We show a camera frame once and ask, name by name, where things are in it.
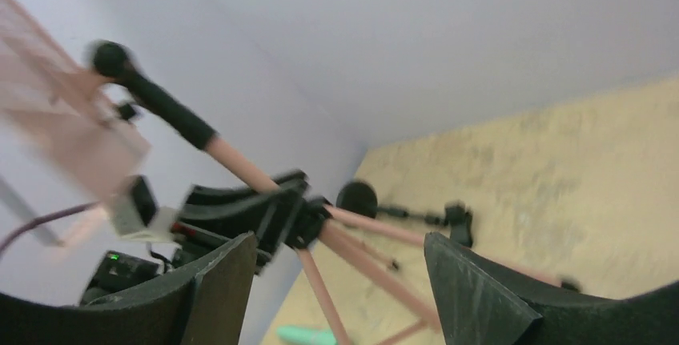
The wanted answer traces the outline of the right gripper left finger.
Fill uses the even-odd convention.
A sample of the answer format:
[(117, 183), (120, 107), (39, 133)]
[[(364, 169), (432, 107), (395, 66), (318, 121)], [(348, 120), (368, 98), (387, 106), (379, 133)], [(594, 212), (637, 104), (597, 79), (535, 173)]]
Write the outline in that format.
[(3, 344), (237, 344), (257, 241), (242, 234), (172, 272), (85, 307), (1, 296)]

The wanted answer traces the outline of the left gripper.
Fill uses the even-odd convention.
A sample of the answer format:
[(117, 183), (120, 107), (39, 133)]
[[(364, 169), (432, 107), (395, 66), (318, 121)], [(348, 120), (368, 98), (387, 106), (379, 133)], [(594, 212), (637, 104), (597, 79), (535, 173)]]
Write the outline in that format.
[(183, 236), (197, 257), (239, 235), (252, 233), (257, 240), (255, 273), (261, 273), (284, 245), (299, 216), (307, 175), (292, 170), (274, 178), (277, 190), (259, 193), (250, 187), (193, 187), (171, 233)]

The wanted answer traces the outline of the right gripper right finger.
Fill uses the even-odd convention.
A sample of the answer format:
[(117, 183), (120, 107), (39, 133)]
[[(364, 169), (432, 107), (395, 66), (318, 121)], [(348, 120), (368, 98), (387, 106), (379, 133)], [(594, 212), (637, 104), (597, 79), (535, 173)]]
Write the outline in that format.
[(678, 284), (605, 299), (516, 272), (439, 233), (424, 256), (447, 344), (676, 344)]

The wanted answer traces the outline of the pink music stand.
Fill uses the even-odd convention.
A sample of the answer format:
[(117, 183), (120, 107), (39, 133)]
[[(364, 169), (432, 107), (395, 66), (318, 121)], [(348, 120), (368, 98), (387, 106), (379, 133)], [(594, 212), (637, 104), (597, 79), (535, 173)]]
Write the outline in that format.
[[(114, 104), (101, 86), (125, 87), (141, 99), (145, 109), (158, 115), (190, 144), (204, 151), (233, 175), (259, 192), (278, 190), (278, 185), (230, 146), (211, 126), (177, 102), (134, 66), (126, 49), (115, 42), (100, 42), (93, 50), (92, 67), (83, 68), (45, 31), (16, 0), (1, 0), (1, 109), (35, 143), (55, 166), (64, 170), (99, 199), (109, 201), (131, 185), (125, 179), (137, 169), (150, 144), (130, 123), (118, 120)], [(210, 131), (206, 142), (189, 135)], [(378, 344), (393, 344), (423, 330), (441, 332), (437, 309), (423, 301), (401, 281), (378, 267), (373, 259), (387, 259), (352, 238), (332, 222), (424, 245), (424, 236), (389, 226), (331, 206), (322, 206), (311, 217), (319, 220), (319, 238), (326, 247), (369, 278), (413, 314), (417, 324)], [(339, 344), (352, 344), (311, 252), (295, 249), (307, 280)]]

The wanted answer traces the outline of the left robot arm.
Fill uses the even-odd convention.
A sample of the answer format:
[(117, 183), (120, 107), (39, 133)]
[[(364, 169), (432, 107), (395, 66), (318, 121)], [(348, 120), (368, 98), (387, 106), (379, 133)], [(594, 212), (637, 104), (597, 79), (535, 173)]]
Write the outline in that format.
[(94, 304), (105, 295), (176, 270), (246, 233), (257, 238), (255, 273), (259, 275), (285, 244), (308, 189), (307, 176), (302, 170), (288, 171), (276, 176), (274, 181), (281, 188), (271, 195), (260, 194), (249, 187), (194, 185), (171, 227), (179, 245), (172, 258), (151, 247), (147, 248), (151, 260), (108, 251), (82, 293), (80, 303)]

